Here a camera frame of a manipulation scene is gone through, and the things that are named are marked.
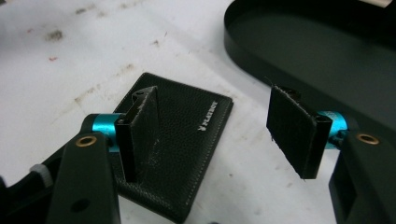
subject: black leather wallet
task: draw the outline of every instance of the black leather wallet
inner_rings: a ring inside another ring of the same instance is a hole
[[[111,153],[119,195],[176,223],[189,214],[192,202],[233,107],[229,97],[152,74],[143,74],[114,111],[126,113],[132,94],[157,87],[159,141],[144,178],[126,182],[119,153]]]

